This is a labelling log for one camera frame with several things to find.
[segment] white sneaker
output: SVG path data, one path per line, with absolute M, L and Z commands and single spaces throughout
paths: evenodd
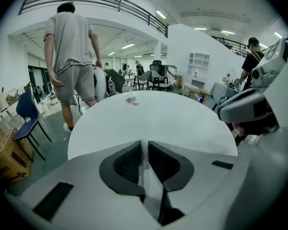
M 63 124 L 63 128 L 66 132 L 71 133 L 72 131 L 69 129 L 68 125 L 66 123 Z

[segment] gray t-shirt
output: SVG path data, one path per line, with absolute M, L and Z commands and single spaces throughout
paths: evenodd
M 92 64 L 89 33 L 94 29 L 86 18 L 71 12 L 61 12 L 48 19 L 45 36 L 54 35 L 56 61 L 53 71 L 58 74 L 71 65 Z

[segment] short black hair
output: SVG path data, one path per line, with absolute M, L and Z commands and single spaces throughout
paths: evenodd
M 249 45 L 253 45 L 253 46 L 257 47 L 259 45 L 258 39 L 256 37 L 251 37 L 249 39 L 248 48 L 249 48 Z
M 61 4 L 58 8 L 57 8 L 57 13 L 61 13 L 61 12 L 72 12 L 75 13 L 75 6 L 73 5 L 72 2 L 66 2 Z

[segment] gray shorts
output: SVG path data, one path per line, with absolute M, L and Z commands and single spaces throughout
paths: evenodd
M 54 89 L 61 104 L 77 105 L 74 98 L 74 90 L 84 102 L 95 99 L 93 65 L 71 65 L 58 75 L 58 80 L 64 83 L 64 87 Z

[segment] ceiling light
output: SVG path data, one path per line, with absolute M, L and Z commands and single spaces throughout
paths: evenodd
M 156 11 L 157 14 L 159 14 L 163 19 L 166 19 L 166 17 L 161 13 L 159 10 Z
M 264 47 L 264 48 L 268 48 L 266 45 L 259 43 L 260 46 Z
M 277 32 L 274 32 L 274 34 L 275 34 L 276 36 L 278 36 L 279 38 L 283 38 L 282 35 L 279 34 L 279 33 L 277 33 Z
M 133 45 L 134 45 L 134 43 L 128 44 L 128 45 L 126 45 L 126 46 L 124 46 L 124 47 L 121 47 L 121 48 L 122 48 L 122 49 L 126 49 L 126 48 L 129 48 L 129 47 L 133 46 Z
M 228 34 L 232 34 L 232 35 L 234 35 L 234 33 L 232 33 L 232 32 L 229 32 L 229 31 L 222 31 L 223 33 L 228 33 Z

